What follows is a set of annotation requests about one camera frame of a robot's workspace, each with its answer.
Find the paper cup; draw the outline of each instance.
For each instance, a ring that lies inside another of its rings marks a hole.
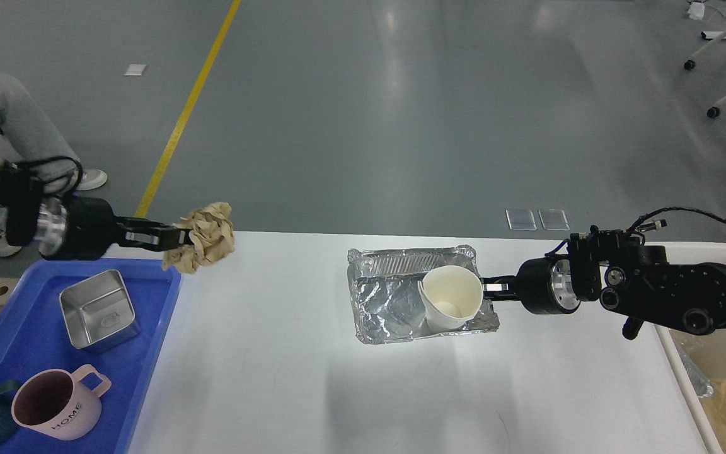
[[[433,333],[452,331],[475,317],[483,300],[481,279],[472,271],[447,265],[431,270],[418,282],[427,319]]]

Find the person's leg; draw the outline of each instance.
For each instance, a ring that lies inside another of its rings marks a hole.
[[[20,81],[3,73],[0,73],[0,127],[15,151],[26,160],[68,156],[80,161]],[[74,169],[71,161],[58,161],[37,170],[43,180],[51,181],[71,175]]]

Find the cup rim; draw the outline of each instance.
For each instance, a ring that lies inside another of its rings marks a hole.
[[[430,273],[433,273],[433,271],[441,270],[442,268],[446,268],[449,270],[453,270],[454,268],[460,268],[463,271],[455,270],[453,272],[461,273],[462,276],[463,275],[472,276],[473,278],[475,278],[475,281],[472,281],[473,284],[475,282],[478,282],[478,285],[481,284],[481,279],[478,278],[478,275],[476,275],[472,270],[469,270],[465,267],[461,267],[460,265],[443,265],[443,267],[436,267],[436,268],[433,268],[431,271],[427,271],[426,275],[423,276],[423,278],[420,280],[420,282],[418,282],[420,284],[420,286],[418,287],[418,289],[420,290],[420,296],[422,296],[422,294],[424,294],[424,296],[422,297],[423,302],[424,302],[425,297],[427,297],[427,302],[429,302],[429,305],[432,307],[432,309],[436,313],[438,313],[442,317],[445,317],[446,319],[449,319],[450,321],[455,321],[455,322],[464,322],[464,323],[469,322],[469,320],[472,320],[472,318],[475,317],[476,314],[478,314],[478,310],[480,310],[480,308],[481,308],[481,303],[483,301],[483,291],[481,291],[481,298],[479,299],[478,304],[475,305],[475,310],[473,310],[472,313],[470,313],[469,315],[464,315],[461,317],[454,317],[448,313],[442,312],[440,310],[440,308],[436,307],[435,304],[433,304],[430,297],[427,296],[426,292],[424,291],[424,279],[427,277],[427,275],[429,275]]]
[[[35,374],[34,376],[31,376],[26,382],[24,382],[23,385],[21,385],[21,387],[18,389],[18,391],[16,391],[15,395],[13,396],[13,403],[11,404],[11,417],[13,418],[13,421],[15,421],[15,423],[17,425],[20,425],[23,428],[37,428],[37,426],[42,426],[42,425],[46,424],[47,422],[55,419],[55,417],[57,417],[57,416],[53,416],[48,421],[44,421],[44,422],[41,422],[41,423],[38,423],[38,424],[24,424],[15,415],[15,404],[18,402],[18,397],[21,395],[22,391],[26,390],[28,388],[28,385],[31,384],[31,382],[33,380],[35,380],[38,377],[43,376],[44,374],[47,374],[47,373],[63,373],[63,374],[65,374],[67,377],[69,377],[69,380],[72,382],[72,393],[74,392],[74,388],[73,387],[74,387],[74,383],[75,382],[74,382],[74,379],[72,378],[72,374],[69,373],[69,371],[67,371],[67,370],[64,370],[64,369],[46,369],[46,370],[40,371],[39,373]]]

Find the foil lining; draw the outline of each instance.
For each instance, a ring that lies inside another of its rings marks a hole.
[[[443,265],[458,265],[478,275],[475,249],[470,245],[363,252],[350,249],[347,258],[355,332],[363,343],[492,333],[500,327],[492,302],[484,300],[475,318],[459,330],[437,334],[427,330],[424,305],[416,284],[433,268]]]

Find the white table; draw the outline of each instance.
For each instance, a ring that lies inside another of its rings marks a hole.
[[[557,242],[238,233],[182,282],[130,453],[706,452],[653,325],[630,342],[597,302],[501,302],[492,334],[355,338],[349,248],[459,244],[499,276]],[[666,244],[674,264],[726,262],[726,245]]]

